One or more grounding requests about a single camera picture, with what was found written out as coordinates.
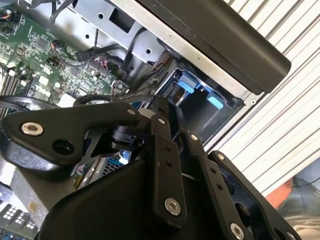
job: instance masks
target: motherboard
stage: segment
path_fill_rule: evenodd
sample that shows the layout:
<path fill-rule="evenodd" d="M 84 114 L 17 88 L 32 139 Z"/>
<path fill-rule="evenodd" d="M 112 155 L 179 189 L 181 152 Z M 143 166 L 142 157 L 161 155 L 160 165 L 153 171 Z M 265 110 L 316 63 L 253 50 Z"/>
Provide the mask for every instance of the motherboard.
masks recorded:
<path fill-rule="evenodd" d="M 1 95 L 29 96 L 71 107 L 80 96 L 129 90 L 103 62 L 74 63 L 75 53 L 73 46 L 11 6 L 0 8 Z"/>

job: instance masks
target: capacitor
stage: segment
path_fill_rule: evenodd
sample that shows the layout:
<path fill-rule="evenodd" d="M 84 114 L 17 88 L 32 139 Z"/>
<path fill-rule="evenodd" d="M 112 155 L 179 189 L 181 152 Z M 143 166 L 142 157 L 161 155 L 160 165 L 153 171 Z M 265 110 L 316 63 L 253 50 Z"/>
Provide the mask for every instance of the capacitor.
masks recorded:
<path fill-rule="evenodd" d="M 99 77 L 100 77 L 100 75 L 97 74 L 97 75 L 95 75 L 95 76 L 93 77 L 93 80 L 97 81 Z"/>
<path fill-rule="evenodd" d="M 61 87 L 61 84 L 60 84 L 60 82 L 57 81 L 57 82 L 54 84 L 54 86 L 58 89 L 58 88 Z"/>

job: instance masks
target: black side panel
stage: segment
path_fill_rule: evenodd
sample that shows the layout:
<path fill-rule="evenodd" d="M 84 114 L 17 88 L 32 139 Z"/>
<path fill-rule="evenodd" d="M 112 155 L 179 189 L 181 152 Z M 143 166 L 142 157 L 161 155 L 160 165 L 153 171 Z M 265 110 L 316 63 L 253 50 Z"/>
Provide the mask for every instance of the black side panel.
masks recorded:
<path fill-rule="evenodd" d="M 138 0 L 256 95 L 270 93 L 291 62 L 223 0 Z"/>

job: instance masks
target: black mounting arm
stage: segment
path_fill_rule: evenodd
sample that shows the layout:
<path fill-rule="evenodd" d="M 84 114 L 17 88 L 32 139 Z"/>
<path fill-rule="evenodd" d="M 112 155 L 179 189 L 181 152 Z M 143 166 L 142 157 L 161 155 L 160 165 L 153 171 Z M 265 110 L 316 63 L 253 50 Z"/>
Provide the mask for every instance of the black mounting arm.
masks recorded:
<path fill-rule="evenodd" d="M 59 191 L 77 165 L 131 152 L 127 165 L 48 207 L 38 240 L 301 239 L 223 153 L 207 156 L 179 108 L 155 97 L 149 112 L 108 103 L 4 119 L 2 156 L 33 190 Z"/>

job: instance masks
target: silver bolt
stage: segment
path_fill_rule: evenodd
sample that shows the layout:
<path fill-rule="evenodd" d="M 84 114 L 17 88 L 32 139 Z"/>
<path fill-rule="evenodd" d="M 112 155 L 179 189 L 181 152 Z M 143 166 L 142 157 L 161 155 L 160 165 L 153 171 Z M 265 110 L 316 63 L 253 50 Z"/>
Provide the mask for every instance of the silver bolt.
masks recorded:
<path fill-rule="evenodd" d="M 127 112 L 130 113 L 131 115 L 136 115 L 136 112 L 130 108 L 127 110 Z"/>
<path fill-rule="evenodd" d="M 198 138 L 196 135 L 191 134 L 190 137 L 192 138 L 193 141 L 198 141 Z"/>
<path fill-rule="evenodd" d="M 291 240 L 296 240 L 296 237 L 289 231 L 286 232 Z"/>
<path fill-rule="evenodd" d="M 161 119 L 161 118 L 159 118 L 158 120 L 159 120 L 160 123 L 166 124 L 165 120 L 163 120 L 163 119 Z"/>
<path fill-rule="evenodd" d="M 181 208 L 179 203 L 173 198 L 167 198 L 164 201 L 165 209 L 171 213 L 173 216 L 178 216 L 181 213 Z"/>
<path fill-rule="evenodd" d="M 236 239 L 243 240 L 245 239 L 245 234 L 242 229 L 235 223 L 230 224 L 230 229 Z"/>
<path fill-rule="evenodd" d="M 255 100 L 255 99 L 252 99 L 251 101 L 250 101 L 250 104 L 251 105 L 255 105 L 257 103 L 257 100 Z"/>
<path fill-rule="evenodd" d="M 44 128 L 35 122 L 26 122 L 21 126 L 21 131 L 30 136 L 39 136 L 44 133 Z"/>
<path fill-rule="evenodd" d="M 217 156 L 218 159 L 220 159 L 221 161 L 224 161 L 224 160 L 225 160 L 225 157 L 224 157 L 222 154 L 220 154 L 220 153 L 218 153 L 216 156 Z"/>

